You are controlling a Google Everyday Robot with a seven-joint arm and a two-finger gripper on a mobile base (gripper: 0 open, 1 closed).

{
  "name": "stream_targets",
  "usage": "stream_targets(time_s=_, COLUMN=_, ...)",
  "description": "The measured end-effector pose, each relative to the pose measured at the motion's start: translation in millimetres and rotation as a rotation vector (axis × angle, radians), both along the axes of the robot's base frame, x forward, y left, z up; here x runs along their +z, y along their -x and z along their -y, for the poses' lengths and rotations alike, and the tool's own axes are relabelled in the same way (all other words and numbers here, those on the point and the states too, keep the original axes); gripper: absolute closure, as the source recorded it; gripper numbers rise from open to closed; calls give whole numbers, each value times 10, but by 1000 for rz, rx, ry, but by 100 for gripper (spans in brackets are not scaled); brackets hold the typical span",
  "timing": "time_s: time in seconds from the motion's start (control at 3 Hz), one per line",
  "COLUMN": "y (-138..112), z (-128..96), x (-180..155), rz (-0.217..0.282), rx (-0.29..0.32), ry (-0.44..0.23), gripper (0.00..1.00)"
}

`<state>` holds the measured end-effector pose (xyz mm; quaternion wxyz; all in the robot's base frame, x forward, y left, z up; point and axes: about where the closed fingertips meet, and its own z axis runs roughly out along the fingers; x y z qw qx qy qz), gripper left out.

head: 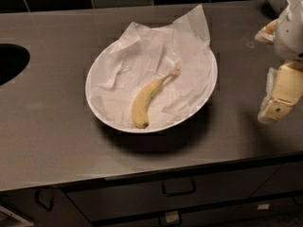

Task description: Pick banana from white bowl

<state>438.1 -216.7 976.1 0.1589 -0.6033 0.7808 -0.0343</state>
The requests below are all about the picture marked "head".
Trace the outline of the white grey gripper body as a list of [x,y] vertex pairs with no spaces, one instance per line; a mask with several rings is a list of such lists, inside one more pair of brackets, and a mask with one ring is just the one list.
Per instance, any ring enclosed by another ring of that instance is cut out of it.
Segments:
[[278,17],[274,50],[284,60],[303,60],[303,0],[286,0],[287,7]]

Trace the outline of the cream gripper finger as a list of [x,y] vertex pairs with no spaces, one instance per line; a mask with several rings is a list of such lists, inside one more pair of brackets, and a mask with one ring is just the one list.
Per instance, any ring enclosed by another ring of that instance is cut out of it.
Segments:
[[271,124],[286,116],[303,97],[303,62],[287,61],[278,69],[271,67],[266,80],[266,97],[258,121]]
[[264,26],[255,36],[255,39],[261,43],[271,43],[274,39],[274,33],[276,29],[277,19],[271,21]]

